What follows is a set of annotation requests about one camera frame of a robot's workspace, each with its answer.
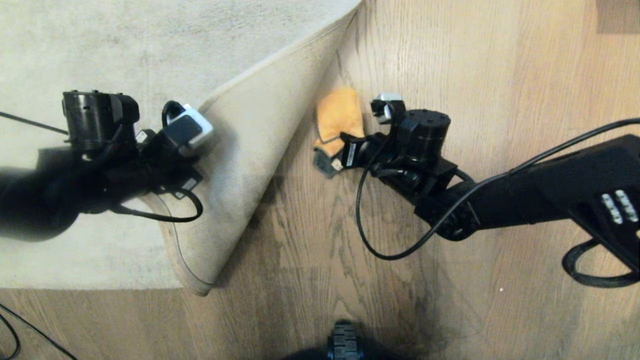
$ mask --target hardwood floor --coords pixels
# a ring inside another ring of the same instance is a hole
[[[616,26],[621,6],[631,15]],[[483,179],[640,114],[635,24],[637,1],[370,1],[319,94],[350,85],[367,104],[396,91],[410,108],[449,114],[444,156]],[[366,115],[367,133],[380,129]],[[638,128],[588,144],[629,132]],[[436,238],[408,259],[379,261],[354,221],[360,171],[323,178],[311,165],[315,138],[310,111],[208,297],[0,290],[0,302],[79,359],[276,359],[321,345],[341,318],[425,359],[640,357],[640,286],[587,288],[561,268],[564,253],[588,239],[575,224],[484,231],[460,243]],[[365,187],[374,246],[397,252],[428,229],[392,190],[377,181]],[[624,271],[604,251],[581,266]],[[20,359],[64,358],[16,328]],[[0,350],[12,346],[0,330]]]

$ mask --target wood grain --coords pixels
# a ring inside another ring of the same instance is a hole
[[[365,108],[382,91],[448,113],[444,156],[482,179],[638,116],[640,35],[626,18],[619,29],[632,30],[603,31],[603,21],[616,28],[616,4],[640,12],[632,1],[370,1],[319,95],[355,87],[368,133],[384,131]],[[312,168],[312,114],[208,297],[2,290],[0,301],[80,359],[276,359],[322,344],[341,318],[425,359],[638,358],[640,287],[598,290],[568,278],[560,260],[587,240],[569,221],[485,231],[461,243],[434,239],[408,259],[374,259],[353,219],[360,172],[327,180]],[[630,131],[637,128],[590,143]],[[365,186],[362,213],[384,252],[427,229],[376,181]],[[604,251],[589,256],[585,271],[624,271]],[[22,359],[63,359],[17,329]],[[0,349],[12,346],[0,331]]]

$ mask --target wooden floor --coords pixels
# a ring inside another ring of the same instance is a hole
[[[640,3],[372,1],[321,92],[340,84],[355,87],[364,104],[396,91],[411,108],[449,114],[444,156],[483,179],[640,114]],[[367,132],[381,129],[365,113]],[[341,318],[424,359],[640,357],[640,286],[587,288],[561,268],[563,254],[588,240],[576,225],[485,231],[460,243],[437,238],[408,259],[376,260],[353,218],[360,171],[324,179],[311,167],[315,137],[309,115],[208,297],[2,290],[0,301],[79,359],[276,359],[322,344]],[[376,181],[364,191],[363,216],[385,252],[427,229]],[[604,251],[589,257],[584,271],[624,271]],[[63,359],[17,329],[20,359]],[[13,346],[4,329],[0,344],[5,354]]]

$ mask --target orange cloth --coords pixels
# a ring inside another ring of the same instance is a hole
[[[320,139],[314,149],[334,157],[344,147],[340,132],[363,138],[360,98],[352,88],[340,88],[323,97],[317,105],[316,117]]]

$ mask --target beige rug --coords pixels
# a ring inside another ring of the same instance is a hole
[[[211,288],[265,190],[357,0],[3,1],[0,110],[66,127],[62,91],[123,92],[159,129],[174,99],[217,132],[200,170],[203,217],[161,224],[81,215],[62,235],[0,238],[0,287]],[[64,136],[0,119],[0,166],[33,168]],[[169,208],[190,210],[170,202]],[[153,197],[130,206],[166,212]]]

